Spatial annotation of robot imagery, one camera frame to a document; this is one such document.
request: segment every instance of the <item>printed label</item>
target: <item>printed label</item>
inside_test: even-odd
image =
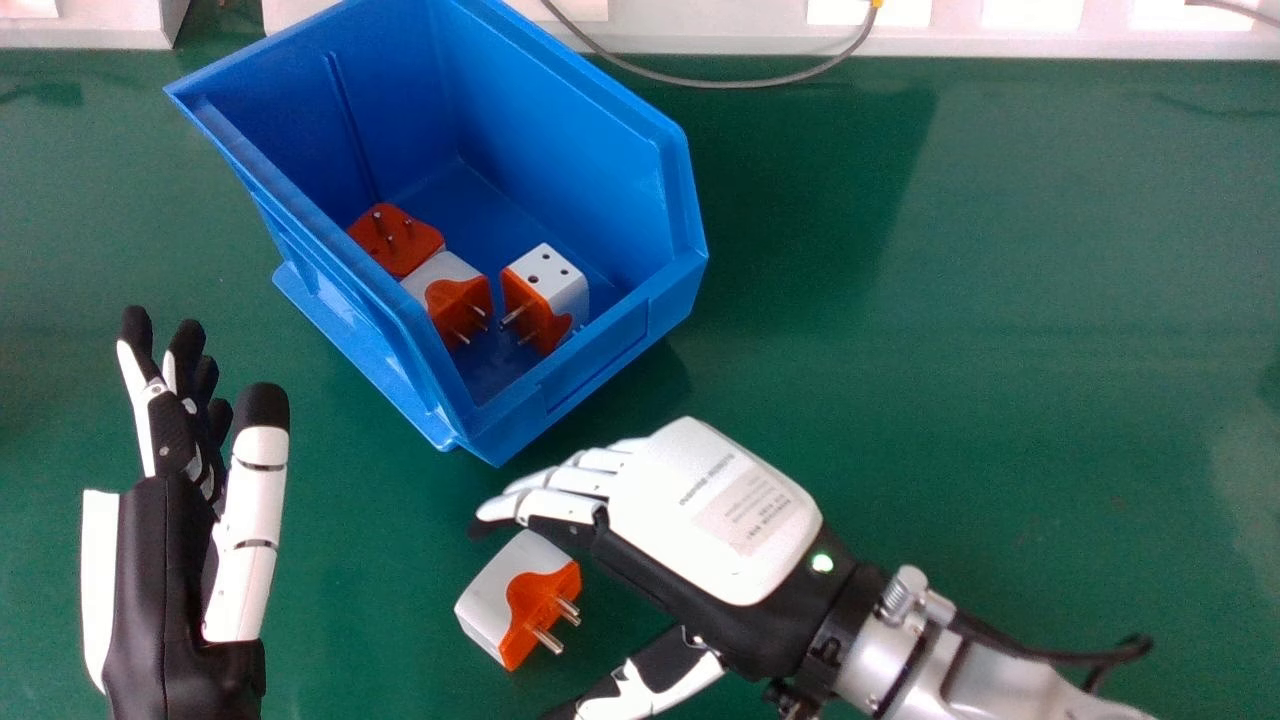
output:
[[[787,486],[753,464],[708,502],[694,523],[750,557],[796,507]]]

